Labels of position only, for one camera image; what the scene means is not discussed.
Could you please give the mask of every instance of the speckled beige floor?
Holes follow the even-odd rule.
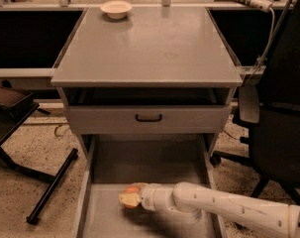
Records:
[[[232,125],[226,131],[239,138],[245,131]],[[62,117],[32,118],[3,145],[19,164],[54,175],[72,148],[78,148],[79,158],[70,166],[64,179],[50,198],[40,215],[37,226],[26,223],[47,185],[0,169],[0,238],[68,238],[72,228],[77,198],[81,186],[85,157],[79,144]],[[222,133],[217,149],[247,155],[247,148],[239,141]],[[214,169],[219,190],[249,195],[258,181],[258,175],[250,168],[223,160]],[[290,202],[284,191],[271,182],[261,198]],[[234,223],[226,221],[228,237],[263,238],[250,230],[238,230]]]

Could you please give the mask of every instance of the drawer front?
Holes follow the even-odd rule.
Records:
[[[70,106],[64,112],[76,134],[216,133],[231,107],[89,107]]]

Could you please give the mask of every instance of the black handle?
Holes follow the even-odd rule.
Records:
[[[142,119],[138,114],[136,114],[136,120],[140,123],[156,123],[156,122],[160,122],[161,119],[162,119],[161,114],[159,114],[158,117],[155,119]]]

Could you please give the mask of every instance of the bowl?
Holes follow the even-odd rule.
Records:
[[[110,1],[101,5],[100,9],[108,14],[110,19],[120,20],[127,16],[132,4],[126,1]]]

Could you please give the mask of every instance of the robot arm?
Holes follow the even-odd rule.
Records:
[[[228,220],[267,237],[300,238],[300,206],[251,198],[213,190],[201,185],[180,182],[174,187],[157,183],[134,183],[119,199],[128,207],[165,211],[185,223],[195,223],[201,210]]]

